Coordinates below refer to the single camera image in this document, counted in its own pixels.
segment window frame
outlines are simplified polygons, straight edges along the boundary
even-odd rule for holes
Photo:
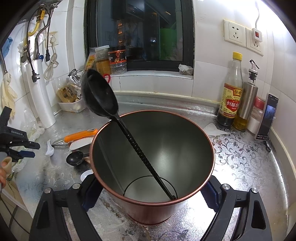
[[[90,47],[97,47],[97,1],[86,0],[84,10],[84,42],[86,58]],[[181,0],[183,30],[183,61],[155,60],[127,62],[127,70],[156,70],[179,72],[179,64],[194,65],[194,17],[192,0]]]

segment glass jar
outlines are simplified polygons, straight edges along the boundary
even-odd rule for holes
[[[247,126],[247,129],[253,134],[255,134],[259,129],[260,121],[263,115],[264,104],[265,101],[256,96],[255,104],[253,106]]]

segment metal hose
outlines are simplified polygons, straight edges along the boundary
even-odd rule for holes
[[[44,9],[48,13],[48,20],[47,20],[46,25],[36,35],[36,38],[35,38],[35,47],[36,47],[35,59],[37,59],[39,57],[39,55],[40,55],[40,53],[39,53],[39,44],[38,44],[39,35],[41,34],[42,31],[44,31],[50,25],[50,21],[51,21],[52,14],[53,14],[53,11],[54,11],[54,9],[52,8],[52,9],[50,9],[50,13],[49,13],[49,11],[46,8],[44,8]]]

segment black ladle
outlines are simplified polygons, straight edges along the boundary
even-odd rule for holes
[[[156,173],[147,157],[144,155],[137,142],[127,129],[123,120],[118,115],[118,102],[116,96],[107,81],[93,69],[86,71],[81,77],[81,93],[86,102],[87,107],[99,116],[107,117],[119,125],[120,129],[133,146],[134,150],[141,158],[145,166],[148,168],[152,176],[170,198],[176,199],[167,189],[159,175]]]
[[[81,151],[74,151],[67,156],[66,162],[69,165],[76,167],[81,165],[81,163],[83,162],[83,159],[88,156],[89,156],[89,153],[83,154]]]

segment white dish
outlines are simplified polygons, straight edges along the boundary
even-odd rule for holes
[[[93,174],[93,173],[94,173],[93,170],[87,170],[86,172],[84,172],[84,173],[81,174],[81,176],[80,176],[80,180],[83,182],[84,179],[85,179],[88,175]]]

